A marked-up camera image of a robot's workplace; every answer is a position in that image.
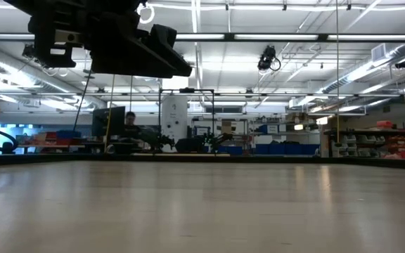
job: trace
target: blue storage bin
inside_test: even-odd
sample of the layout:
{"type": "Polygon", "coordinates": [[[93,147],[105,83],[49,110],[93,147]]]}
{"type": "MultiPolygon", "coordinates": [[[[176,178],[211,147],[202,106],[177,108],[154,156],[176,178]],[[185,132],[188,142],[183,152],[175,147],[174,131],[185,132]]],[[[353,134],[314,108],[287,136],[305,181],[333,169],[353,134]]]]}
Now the blue storage bin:
{"type": "Polygon", "coordinates": [[[269,154],[269,144],[256,144],[255,154],[258,155],[268,155],[269,154]]]}
{"type": "Polygon", "coordinates": [[[243,154],[242,147],[226,147],[226,151],[230,155],[242,155],[243,154]]]}
{"type": "Polygon", "coordinates": [[[306,144],[302,146],[302,152],[304,155],[315,155],[315,150],[319,147],[319,144],[306,144]]]}
{"type": "Polygon", "coordinates": [[[226,152],[226,147],[225,146],[219,146],[218,147],[218,153],[225,153],[226,152]]]}
{"type": "Polygon", "coordinates": [[[303,155],[301,144],[286,144],[285,145],[286,155],[303,155]]]}
{"type": "Polygon", "coordinates": [[[270,144],[269,153],[271,155],[284,155],[285,144],[270,144]]]}

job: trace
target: white panel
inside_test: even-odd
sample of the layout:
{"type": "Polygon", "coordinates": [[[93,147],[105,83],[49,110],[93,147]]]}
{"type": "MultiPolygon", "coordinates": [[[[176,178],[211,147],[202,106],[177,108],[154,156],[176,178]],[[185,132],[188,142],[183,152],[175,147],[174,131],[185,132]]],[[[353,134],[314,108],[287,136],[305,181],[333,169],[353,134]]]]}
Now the white panel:
{"type": "Polygon", "coordinates": [[[162,133],[175,143],[187,137],[187,97],[169,96],[162,103],[162,133]]]}

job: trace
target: man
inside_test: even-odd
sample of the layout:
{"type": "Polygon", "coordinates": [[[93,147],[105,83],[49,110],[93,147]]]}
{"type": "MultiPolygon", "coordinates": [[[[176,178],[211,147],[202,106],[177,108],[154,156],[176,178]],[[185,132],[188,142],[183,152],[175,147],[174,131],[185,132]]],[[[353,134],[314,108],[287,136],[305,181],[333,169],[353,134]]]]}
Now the man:
{"type": "Polygon", "coordinates": [[[140,129],[140,127],[138,127],[134,124],[135,118],[136,118],[135,113],[133,113],[133,112],[126,113],[126,117],[124,118],[125,134],[122,137],[129,138],[131,141],[133,141],[135,143],[143,143],[143,141],[140,140],[141,129],[140,129]]]}

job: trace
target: wire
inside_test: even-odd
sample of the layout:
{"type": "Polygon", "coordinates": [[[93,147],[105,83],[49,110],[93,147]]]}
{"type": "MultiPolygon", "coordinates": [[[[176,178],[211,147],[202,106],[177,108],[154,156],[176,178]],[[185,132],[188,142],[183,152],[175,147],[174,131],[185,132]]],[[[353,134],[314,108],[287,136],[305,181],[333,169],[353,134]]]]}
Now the wire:
{"type": "Polygon", "coordinates": [[[89,72],[89,76],[87,77],[87,82],[85,84],[84,93],[82,94],[81,103],[79,104],[79,108],[77,109],[75,125],[73,126],[73,133],[76,131],[77,119],[79,118],[79,113],[81,112],[82,102],[84,102],[85,93],[87,92],[87,87],[89,86],[91,71],[89,72]]]}
{"type": "Polygon", "coordinates": [[[47,74],[48,76],[50,76],[50,77],[53,77],[53,76],[55,76],[57,73],[59,73],[59,69],[57,69],[54,73],[49,73],[48,71],[46,71],[46,68],[43,66],[43,67],[41,67],[41,71],[43,71],[43,73],[45,73],[45,74],[47,74]]]}
{"type": "Polygon", "coordinates": [[[276,72],[276,71],[279,71],[281,69],[282,64],[281,64],[281,61],[276,56],[274,56],[274,60],[275,61],[273,62],[273,65],[277,61],[279,63],[279,67],[277,69],[273,69],[272,67],[270,67],[270,70],[273,70],[274,72],[276,72]]]}
{"type": "MultiPolygon", "coordinates": [[[[336,32],[337,32],[337,99],[340,99],[340,44],[338,40],[338,0],[335,0],[335,19],[336,19],[336,32]]],[[[337,106],[337,143],[340,143],[340,106],[337,106]]]]}
{"type": "Polygon", "coordinates": [[[129,94],[129,111],[131,112],[132,110],[132,87],[134,86],[134,76],[131,76],[131,93],[129,94]]]}
{"type": "Polygon", "coordinates": [[[107,152],[107,144],[109,141],[109,129],[110,129],[110,119],[112,118],[112,99],[113,99],[113,88],[115,86],[115,75],[112,78],[112,91],[110,92],[110,104],[109,104],[109,120],[107,121],[107,130],[105,131],[105,143],[104,152],[107,152]]]}

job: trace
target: gray floor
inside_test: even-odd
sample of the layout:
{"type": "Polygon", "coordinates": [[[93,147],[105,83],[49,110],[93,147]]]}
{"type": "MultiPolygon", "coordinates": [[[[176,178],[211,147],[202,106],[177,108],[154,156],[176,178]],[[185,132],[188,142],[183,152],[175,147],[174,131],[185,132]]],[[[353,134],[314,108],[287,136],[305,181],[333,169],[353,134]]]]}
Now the gray floor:
{"type": "Polygon", "coordinates": [[[0,252],[405,252],[405,170],[147,162],[0,167],[0,252]]]}

